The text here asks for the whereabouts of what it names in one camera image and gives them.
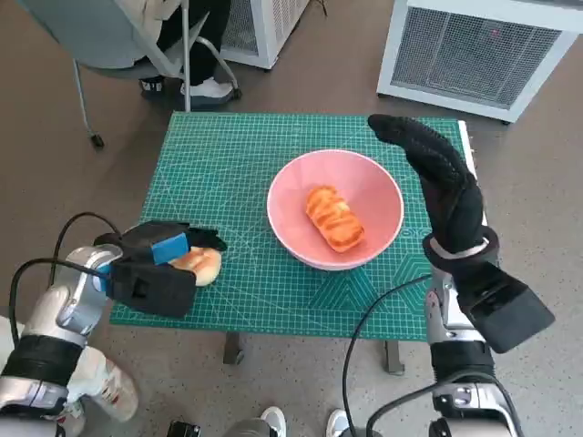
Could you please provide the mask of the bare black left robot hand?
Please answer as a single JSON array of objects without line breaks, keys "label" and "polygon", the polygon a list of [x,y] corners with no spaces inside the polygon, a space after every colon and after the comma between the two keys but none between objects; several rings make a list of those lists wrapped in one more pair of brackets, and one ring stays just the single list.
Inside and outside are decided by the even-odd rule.
[{"label": "bare black left robot hand", "polygon": [[125,259],[154,265],[179,259],[193,247],[217,251],[227,249],[216,229],[195,228],[187,222],[169,220],[151,220],[123,234],[102,234],[94,241],[95,246],[105,244],[120,248]]}]

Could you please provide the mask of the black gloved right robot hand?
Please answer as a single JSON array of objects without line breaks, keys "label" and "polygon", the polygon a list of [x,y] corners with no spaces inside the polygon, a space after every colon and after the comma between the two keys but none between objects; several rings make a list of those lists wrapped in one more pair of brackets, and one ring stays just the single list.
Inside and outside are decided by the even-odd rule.
[{"label": "black gloved right robot hand", "polygon": [[373,114],[367,122],[377,139],[404,151],[420,179],[432,234],[441,248],[456,254],[481,245],[482,193],[451,142],[407,117]]}]

